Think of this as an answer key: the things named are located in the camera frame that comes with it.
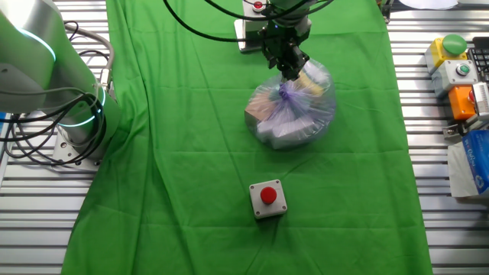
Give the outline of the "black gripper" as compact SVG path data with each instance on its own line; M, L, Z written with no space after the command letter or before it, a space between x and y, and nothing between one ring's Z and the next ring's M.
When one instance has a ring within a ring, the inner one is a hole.
M289 25L268 21L259 31L263 39L262 53L268 58L268 67L276 67L283 79L298 79L300 71L309 61L309 56L301 51L300 44L309 37L310 29L310 20Z

